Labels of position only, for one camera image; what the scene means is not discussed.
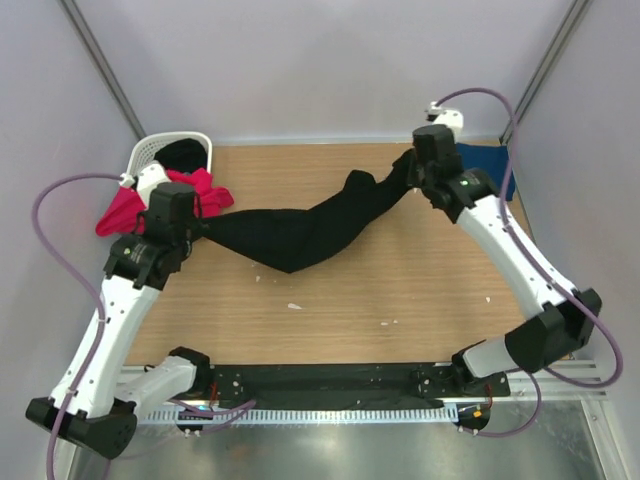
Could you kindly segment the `pink t-shirt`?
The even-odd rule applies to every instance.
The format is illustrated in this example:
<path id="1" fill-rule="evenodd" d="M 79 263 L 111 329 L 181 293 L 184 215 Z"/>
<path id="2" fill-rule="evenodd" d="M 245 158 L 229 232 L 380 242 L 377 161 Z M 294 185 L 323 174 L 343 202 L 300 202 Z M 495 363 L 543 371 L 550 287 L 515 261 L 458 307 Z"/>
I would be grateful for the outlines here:
<path id="1" fill-rule="evenodd" d="M 231 192 L 213 185 L 213 175 L 200 168 L 192 173 L 167 170 L 170 183 L 159 184 L 149 195 L 148 206 L 133 188 L 120 187 L 95 226 L 99 237 L 142 234 L 147 226 L 158 232 L 160 225 L 176 226 L 194 218 L 212 218 L 234 205 Z"/>

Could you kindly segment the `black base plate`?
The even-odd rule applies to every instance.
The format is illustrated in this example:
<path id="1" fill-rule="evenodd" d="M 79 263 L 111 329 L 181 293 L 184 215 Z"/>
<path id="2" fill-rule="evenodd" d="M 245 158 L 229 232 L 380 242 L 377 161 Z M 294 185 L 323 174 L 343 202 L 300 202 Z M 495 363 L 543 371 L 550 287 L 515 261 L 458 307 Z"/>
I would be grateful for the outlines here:
<path id="1" fill-rule="evenodd" d="M 454 397 L 507 397 L 504 373 L 473 380 L 450 363 L 360 363 L 217 365 L 179 395 L 181 400 L 217 400 L 226 408 L 248 400 L 261 408 L 278 402 L 343 400 L 350 405 L 379 393 L 425 400 Z"/>

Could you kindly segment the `right aluminium corner post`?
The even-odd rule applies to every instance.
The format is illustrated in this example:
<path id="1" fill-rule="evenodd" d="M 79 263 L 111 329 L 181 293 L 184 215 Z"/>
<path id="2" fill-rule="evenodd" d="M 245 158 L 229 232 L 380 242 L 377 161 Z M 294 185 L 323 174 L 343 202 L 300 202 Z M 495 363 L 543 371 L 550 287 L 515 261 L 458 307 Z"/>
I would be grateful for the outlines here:
<path id="1" fill-rule="evenodd" d="M 509 121 L 502 135 L 499 137 L 502 145 L 508 145 L 511 142 L 516 128 L 525 118 L 534 100 L 541 92 L 546 81 L 550 78 L 591 5 L 591 0 L 573 0 L 570 2 L 566 13 L 556 28 L 549 45 L 514 108 L 516 120 Z"/>

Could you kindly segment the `aluminium corner post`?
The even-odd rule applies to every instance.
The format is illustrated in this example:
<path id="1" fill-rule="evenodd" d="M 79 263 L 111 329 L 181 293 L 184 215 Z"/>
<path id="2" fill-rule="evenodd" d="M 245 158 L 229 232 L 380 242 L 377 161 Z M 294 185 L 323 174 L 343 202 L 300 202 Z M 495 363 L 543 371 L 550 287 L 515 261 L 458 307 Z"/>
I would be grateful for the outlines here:
<path id="1" fill-rule="evenodd" d="M 74 0 L 59 0 L 58 4 L 78 36 L 124 120 L 132 130 L 134 136 L 138 140 L 142 139 L 146 136 L 145 129 L 77 2 Z"/>
<path id="2" fill-rule="evenodd" d="M 511 142 L 516 128 L 525 118 L 534 100 L 541 92 L 546 81 L 550 78 L 591 5 L 591 0 L 573 0 L 570 2 L 566 13 L 556 28 L 549 45 L 514 108 L 516 120 L 509 121 L 502 135 L 499 137 L 502 145 L 508 145 Z"/>

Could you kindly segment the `left aluminium corner post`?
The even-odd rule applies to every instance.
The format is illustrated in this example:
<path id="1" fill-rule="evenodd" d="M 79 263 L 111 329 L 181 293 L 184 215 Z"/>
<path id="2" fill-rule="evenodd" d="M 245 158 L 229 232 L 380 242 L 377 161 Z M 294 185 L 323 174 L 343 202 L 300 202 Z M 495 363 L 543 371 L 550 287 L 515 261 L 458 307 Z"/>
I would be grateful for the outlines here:
<path id="1" fill-rule="evenodd" d="M 142 139 L 146 136 L 145 129 L 77 2 L 74 0 L 59 0 L 58 4 L 78 36 L 124 120 L 132 130 L 134 136 L 138 140 Z"/>

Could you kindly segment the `white laundry basket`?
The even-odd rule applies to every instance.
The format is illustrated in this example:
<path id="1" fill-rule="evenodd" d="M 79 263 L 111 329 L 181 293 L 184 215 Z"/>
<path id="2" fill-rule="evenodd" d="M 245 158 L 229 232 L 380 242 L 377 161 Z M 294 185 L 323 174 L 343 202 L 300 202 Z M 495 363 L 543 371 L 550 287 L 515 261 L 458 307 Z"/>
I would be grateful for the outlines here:
<path id="1" fill-rule="evenodd" d="M 213 147 L 200 132 L 177 131 L 149 135 L 133 148 L 122 180 L 133 180 L 153 162 L 158 163 L 171 181 L 213 183 Z"/>

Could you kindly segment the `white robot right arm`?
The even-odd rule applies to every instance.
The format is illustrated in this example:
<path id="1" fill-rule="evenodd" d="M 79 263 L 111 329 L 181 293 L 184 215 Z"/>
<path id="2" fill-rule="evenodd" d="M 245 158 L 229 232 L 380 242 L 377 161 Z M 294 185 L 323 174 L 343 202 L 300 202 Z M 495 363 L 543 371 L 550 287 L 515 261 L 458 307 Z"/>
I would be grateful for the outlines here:
<path id="1" fill-rule="evenodd" d="M 469 235 L 488 255 L 514 294 L 523 324 L 501 337 L 456 353 L 451 384 L 471 396 L 487 377 L 520 369 L 536 373 L 579 350 L 594 329 L 602 307 L 593 289 L 579 291 L 546 260 L 524 234 L 499 191 L 479 168 L 467 169 L 454 133 L 444 125 L 413 131 L 408 183 Z"/>

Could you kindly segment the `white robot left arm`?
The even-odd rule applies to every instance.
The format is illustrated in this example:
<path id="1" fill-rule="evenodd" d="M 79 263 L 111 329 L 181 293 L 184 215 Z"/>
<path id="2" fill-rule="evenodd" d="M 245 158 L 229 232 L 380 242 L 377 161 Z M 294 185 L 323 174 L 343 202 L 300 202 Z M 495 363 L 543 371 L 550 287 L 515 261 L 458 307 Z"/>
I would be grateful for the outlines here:
<path id="1" fill-rule="evenodd" d="M 142 321 L 191 253 L 197 200 L 190 185 L 159 184 L 140 215 L 142 232 L 112 244 L 101 288 L 91 292 L 96 310 L 72 362 L 53 391 L 26 409 L 26 418 L 52 438 L 113 460 L 157 406 L 179 395 L 198 400 L 210 392 L 209 357 L 186 347 L 171 350 L 128 383 L 117 383 Z"/>

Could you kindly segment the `black garment in basket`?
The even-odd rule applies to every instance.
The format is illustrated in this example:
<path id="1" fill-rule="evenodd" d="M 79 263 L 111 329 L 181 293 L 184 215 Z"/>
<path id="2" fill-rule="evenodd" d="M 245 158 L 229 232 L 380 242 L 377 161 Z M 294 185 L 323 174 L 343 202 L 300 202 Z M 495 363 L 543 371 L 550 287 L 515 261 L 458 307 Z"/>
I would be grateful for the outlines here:
<path id="1" fill-rule="evenodd" d="M 208 157 L 205 147 L 195 139 L 187 138 L 172 142 L 158 150 L 153 159 L 166 170 L 192 174 L 207 169 Z"/>

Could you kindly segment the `folded blue t-shirt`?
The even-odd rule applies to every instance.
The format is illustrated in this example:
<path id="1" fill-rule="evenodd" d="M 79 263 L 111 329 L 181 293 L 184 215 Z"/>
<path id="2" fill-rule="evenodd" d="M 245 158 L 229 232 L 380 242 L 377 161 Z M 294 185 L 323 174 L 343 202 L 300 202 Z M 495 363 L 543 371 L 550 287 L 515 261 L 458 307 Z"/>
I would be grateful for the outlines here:
<path id="1" fill-rule="evenodd" d="M 500 196 L 509 163 L 506 146 L 468 145 L 457 143 L 463 172 L 451 184 L 451 190 L 466 206 L 485 197 Z"/>

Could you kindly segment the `aluminium frame rail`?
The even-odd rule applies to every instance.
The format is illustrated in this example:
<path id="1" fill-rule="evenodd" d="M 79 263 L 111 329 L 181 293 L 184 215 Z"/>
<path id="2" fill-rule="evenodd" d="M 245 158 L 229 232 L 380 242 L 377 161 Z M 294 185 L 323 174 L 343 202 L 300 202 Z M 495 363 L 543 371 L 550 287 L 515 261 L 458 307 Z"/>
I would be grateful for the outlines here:
<path id="1" fill-rule="evenodd" d="M 579 383 L 595 384 L 600 381 L 596 365 L 588 360 L 562 360 L 553 364 L 551 369 Z M 600 398 L 607 394 L 606 388 L 580 387 L 556 378 L 546 370 L 535 373 L 534 377 L 544 400 Z M 514 397 L 535 397 L 533 381 L 526 373 L 508 373 L 507 378 Z"/>

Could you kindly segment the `black t-shirt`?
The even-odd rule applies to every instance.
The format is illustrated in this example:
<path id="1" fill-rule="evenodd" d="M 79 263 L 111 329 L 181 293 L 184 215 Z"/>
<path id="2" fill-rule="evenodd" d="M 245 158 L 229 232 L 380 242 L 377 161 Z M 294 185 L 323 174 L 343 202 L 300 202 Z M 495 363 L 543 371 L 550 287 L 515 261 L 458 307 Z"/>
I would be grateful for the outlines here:
<path id="1" fill-rule="evenodd" d="M 414 158 L 405 151 L 380 182 L 353 170 L 342 189 L 306 210 L 253 209 L 204 219 L 201 237 L 284 273 L 295 273 L 326 261 L 346 249 L 373 221 L 393 208 L 409 191 Z"/>

